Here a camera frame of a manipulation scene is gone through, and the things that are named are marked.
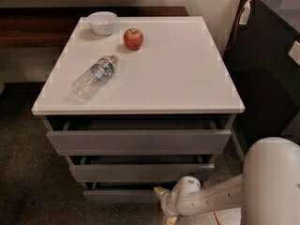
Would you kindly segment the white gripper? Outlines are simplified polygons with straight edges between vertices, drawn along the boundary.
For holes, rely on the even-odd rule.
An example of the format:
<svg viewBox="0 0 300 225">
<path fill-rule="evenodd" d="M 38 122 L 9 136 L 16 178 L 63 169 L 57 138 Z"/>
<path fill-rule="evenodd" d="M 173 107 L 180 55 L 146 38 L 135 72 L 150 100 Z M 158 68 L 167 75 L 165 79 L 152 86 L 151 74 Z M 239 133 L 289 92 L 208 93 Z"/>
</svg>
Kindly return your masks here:
<svg viewBox="0 0 300 225">
<path fill-rule="evenodd" d="M 177 216 L 185 215 L 195 208 L 192 196 L 201 191 L 198 179 L 185 176 L 181 178 L 171 191 L 164 187 L 154 187 L 157 198 L 161 201 L 161 209 L 166 217 L 163 225 L 174 225 Z"/>
</svg>

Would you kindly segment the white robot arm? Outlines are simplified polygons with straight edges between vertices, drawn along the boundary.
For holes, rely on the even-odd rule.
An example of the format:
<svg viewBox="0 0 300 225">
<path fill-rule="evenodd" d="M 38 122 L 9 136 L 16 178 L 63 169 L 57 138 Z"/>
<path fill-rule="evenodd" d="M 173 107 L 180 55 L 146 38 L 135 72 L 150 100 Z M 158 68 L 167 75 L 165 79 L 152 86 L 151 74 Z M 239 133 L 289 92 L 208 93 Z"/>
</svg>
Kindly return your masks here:
<svg viewBox="0 0 300 225">
<path fill-rule="evenodd" d="M 279 137 L 260 139 L 247 151 L 240 175 L 209 188 L 185 176 L 171 190 L 154 191 L 164 225 L 179 216 L 236 207 L 241 225 L 300 225 L 300 145 Z"/>
</svg>

